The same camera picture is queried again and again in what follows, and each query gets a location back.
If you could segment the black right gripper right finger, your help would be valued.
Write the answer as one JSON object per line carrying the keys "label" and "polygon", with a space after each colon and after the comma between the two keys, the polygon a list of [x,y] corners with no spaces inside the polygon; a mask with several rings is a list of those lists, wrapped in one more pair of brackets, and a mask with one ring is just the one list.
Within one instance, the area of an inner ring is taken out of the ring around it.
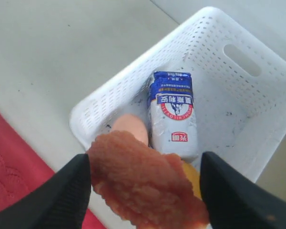
{"label": "black right gripper right finger", "polygon": [[214,152],[202,154],[200,190],[214,229],[286,229],[286,202]]}

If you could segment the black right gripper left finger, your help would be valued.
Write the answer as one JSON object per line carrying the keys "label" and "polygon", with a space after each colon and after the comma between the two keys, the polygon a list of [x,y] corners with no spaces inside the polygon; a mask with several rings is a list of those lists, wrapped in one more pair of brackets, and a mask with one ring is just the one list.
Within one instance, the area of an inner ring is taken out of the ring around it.
{"label": "black right gripper left finger", "polygon": [[91,194],[90,163],[78,154],[51,179],[0,212],[0,229],[80,229]]}

